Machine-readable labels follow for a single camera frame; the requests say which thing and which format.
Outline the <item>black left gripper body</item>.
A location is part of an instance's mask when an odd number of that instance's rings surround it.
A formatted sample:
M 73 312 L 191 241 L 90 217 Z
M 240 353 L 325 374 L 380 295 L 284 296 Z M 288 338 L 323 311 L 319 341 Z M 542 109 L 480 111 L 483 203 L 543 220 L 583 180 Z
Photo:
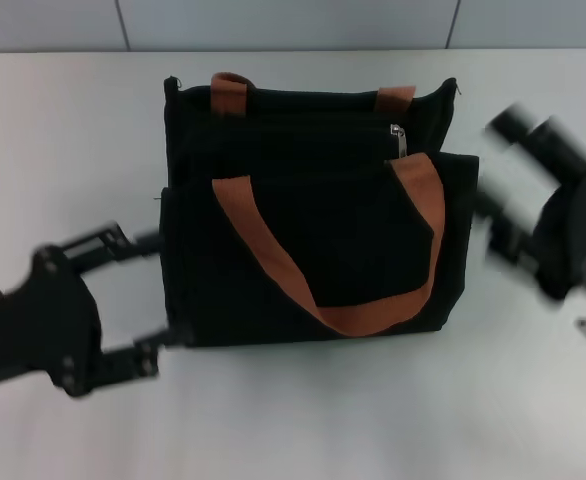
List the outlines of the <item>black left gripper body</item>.
M 106 249 L 47 246 L 17 288 L 0 296 L 0 383 L 46 373 L 71 397 L 106 385 L 97 304 L 82 275 L 106 263 Z

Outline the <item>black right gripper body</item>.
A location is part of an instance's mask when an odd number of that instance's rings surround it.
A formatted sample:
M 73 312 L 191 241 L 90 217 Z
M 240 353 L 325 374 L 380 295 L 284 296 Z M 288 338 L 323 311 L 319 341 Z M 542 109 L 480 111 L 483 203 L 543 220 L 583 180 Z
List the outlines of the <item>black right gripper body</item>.
M 534 229 L 542 259 L 536 279 L 551 299 L 586 288 L 586 172 L 573 185 L 555 190 Z

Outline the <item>silver zipper pull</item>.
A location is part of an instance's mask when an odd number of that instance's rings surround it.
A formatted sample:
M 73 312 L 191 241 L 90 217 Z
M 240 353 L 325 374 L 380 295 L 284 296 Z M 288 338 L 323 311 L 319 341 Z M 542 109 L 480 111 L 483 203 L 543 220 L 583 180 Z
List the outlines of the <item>silver zipper pull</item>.
M 407 156 L 407 138 L 405 130 L 398 124 L 390 125 L 390 133 L 396 139 L 398 144 L 398 157 L 404 158 Z

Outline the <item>black bag with orange handles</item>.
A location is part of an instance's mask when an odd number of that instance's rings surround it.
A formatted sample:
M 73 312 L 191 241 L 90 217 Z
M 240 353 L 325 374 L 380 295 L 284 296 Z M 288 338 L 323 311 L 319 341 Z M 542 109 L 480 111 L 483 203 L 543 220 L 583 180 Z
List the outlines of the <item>black bag with orange handles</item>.
M 169 325 L 192 347 L 441 329 L 465 287 L 479 170 L 442 149 L 456 92 L 451 78 L 423 97 L 166 79 Z

